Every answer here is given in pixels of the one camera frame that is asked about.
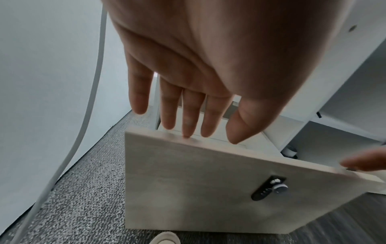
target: carpet floor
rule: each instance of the carpet floor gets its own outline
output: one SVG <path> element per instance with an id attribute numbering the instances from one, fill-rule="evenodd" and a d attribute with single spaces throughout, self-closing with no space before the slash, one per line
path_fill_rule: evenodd
<path id="1" fill-rule="evenodd" d="M 124 228 L 124 138 L 150 113 L 127 114 L 52 190 L 24 244 L 148 244 L 160 231 Z M 10 242 L 21 218 L 0 238 Z M 364 194 L 287 235 L 176 232 L 182 244 L 385 244 L 386 196 Z"/>

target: screw hole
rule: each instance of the screw hole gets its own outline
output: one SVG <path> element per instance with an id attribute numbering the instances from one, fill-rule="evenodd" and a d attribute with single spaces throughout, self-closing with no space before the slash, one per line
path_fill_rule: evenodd
<path id="1" fill-rule="evenodd" d="M 349 32 L 352 32 L 352 31 L 355 30 L 356 28 L 357 28 L 357 25 L 351 26 L 351 28 L 349 29 Z"/>

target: lock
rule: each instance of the lock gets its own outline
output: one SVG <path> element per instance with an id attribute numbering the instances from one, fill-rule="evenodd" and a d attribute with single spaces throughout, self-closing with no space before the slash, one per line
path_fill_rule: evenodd
<path id="1" fill-rule="evenodd" d="M 271 176 L 266 180 L 252 195 L 251 198 L 254 201 L 263 200 L 271 192 L 282 193 L 288 190 L 288 186 L 283 184 L 286 180 L 285 177 Z"/>

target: cord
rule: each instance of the cord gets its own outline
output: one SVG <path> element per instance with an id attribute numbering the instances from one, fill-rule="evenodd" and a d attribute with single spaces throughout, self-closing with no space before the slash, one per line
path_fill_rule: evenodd
<path id="1" fill-rule="evenodd" d="M 28 227 L 31 225 L 33 219 L 35 218 L 36 214 L 39 212 L 42 205 L 48 199 L 49 193 L 51 192 L 55 183 L 58 181 L 59 177 L 62 175 L 63 171 L 66 169 L 67 165 L 70 163 L 71 159 L 73 158 L 76 151 L 78 150 L 80 143 L 83 140 L 83 137 L 88 127 L 88 123 L 90 122 L 90 117 L 91 117 L 92 109 L 94 107 L 95 97 L 97 95 L 99 79 L 101 77 L 103 54 L 105 50 L 106 21 L 107 21 L 107 11 L 105 10 L 105 8 L 102 7 L 101 29 L 99 32 L 99 50 L 98 50 L 98 58 L 96 61 L 94 81 L 92 82 L 91 93 L 88 99 L 86 113 L 84 115 L 82 126 L 80 127 L 78 136 L 76 137 L 75 142 L 72 145 L 70 151 L 68 152 L 66 158 L 64 158 L 63 162 L 60 164 L 59 168 L 56 170 L 55 174 L 49 180 L 48 184 L 40 194 L 39 198 L 36 200 L 35 204 L 27 214 L 25 220 L 23 221 L 23 224 L 17 230 L 15 237 L 12 239 L 10 244 L 20 243 L 20 241 L 26 234 Z"/>

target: white shoe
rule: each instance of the white shoe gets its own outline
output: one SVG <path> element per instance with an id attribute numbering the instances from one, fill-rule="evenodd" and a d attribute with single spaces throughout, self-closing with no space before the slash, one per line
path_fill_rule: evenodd
<path id="1" fill-rule="evenodd" d="M 181 244 L 180 239 L 173 232 L 162 232 L 149 244 Z"/>

